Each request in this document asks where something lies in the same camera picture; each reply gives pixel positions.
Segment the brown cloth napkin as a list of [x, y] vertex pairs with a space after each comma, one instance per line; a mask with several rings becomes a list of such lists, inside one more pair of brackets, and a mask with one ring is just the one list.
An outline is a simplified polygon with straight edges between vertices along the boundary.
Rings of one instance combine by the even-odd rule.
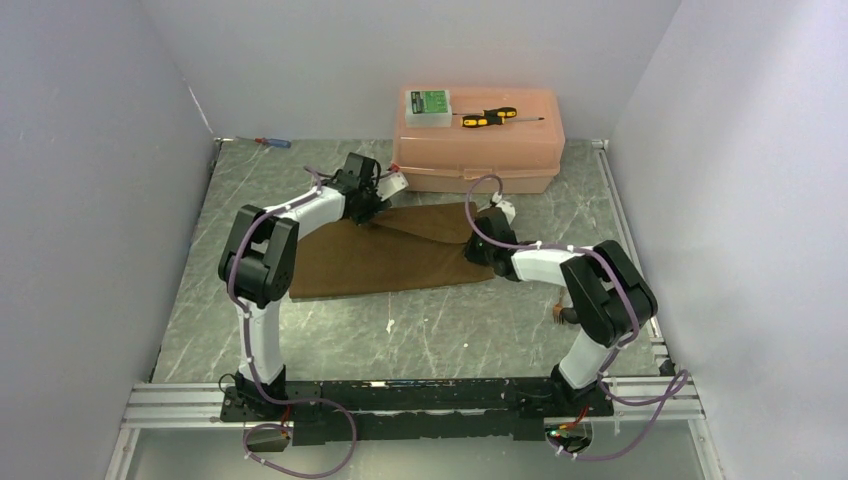
[[298, 242], [293, 300], [395, 293], [479, 283], [491, 268], [468, 261], [462, 202], [391, 208], [357, 225], [339, 220]]

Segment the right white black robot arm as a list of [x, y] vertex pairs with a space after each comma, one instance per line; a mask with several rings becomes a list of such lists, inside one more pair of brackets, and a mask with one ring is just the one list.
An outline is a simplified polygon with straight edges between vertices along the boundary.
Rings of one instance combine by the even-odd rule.
[[574, 415], [585, 407], [618, 352], [635, 341], [658, 311], [652, 289], [623, 247], [606, 240], [592, 247], [519, 243], [507, 214], [491, 206], [473, 215], [465, 257], [513, 282], [565, 289], [565, 320], [580, 327], [567, 354], [552, 368], [551, 401]]

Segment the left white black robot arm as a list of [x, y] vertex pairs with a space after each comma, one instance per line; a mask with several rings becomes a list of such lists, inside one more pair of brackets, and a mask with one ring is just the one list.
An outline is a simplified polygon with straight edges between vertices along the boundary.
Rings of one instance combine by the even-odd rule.
[[397, 168], [383, 169], [355, 153], [332, 174], [305, 170], [312, 178], [305, 193], [278, 205], [238, 210], [218, 266], [240, 322], [236, 388], [264, 420], [279, 417], [288, 402], [279, 307], [294, 280], [300, 241], [339, 220], [369, 222], [408, 185]]

